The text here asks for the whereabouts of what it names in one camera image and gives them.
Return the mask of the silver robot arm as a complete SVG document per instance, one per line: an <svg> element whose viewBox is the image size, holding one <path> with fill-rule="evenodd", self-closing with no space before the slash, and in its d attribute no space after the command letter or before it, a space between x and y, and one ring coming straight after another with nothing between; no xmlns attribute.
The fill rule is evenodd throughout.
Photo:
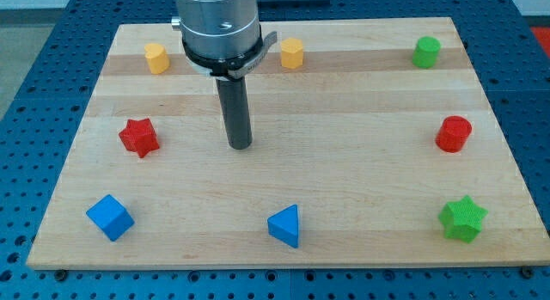
<svg viewBox="0 0 550 300"><path fill-rule="evenodd" d="M256 0L175 0L182 45L192 67L216 79L229 146L253 140L244 74L260 55L262 32Z"/></svg>

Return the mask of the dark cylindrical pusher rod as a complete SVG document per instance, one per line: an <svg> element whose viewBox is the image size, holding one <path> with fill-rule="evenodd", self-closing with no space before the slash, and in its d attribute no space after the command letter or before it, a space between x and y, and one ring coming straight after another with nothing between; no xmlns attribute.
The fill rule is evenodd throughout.
<svg viewBox="0 0 550 300"><path fill-rule="evenodd" d="M216 80L229 146L245 150L253 141L245 78Z"/></svg>

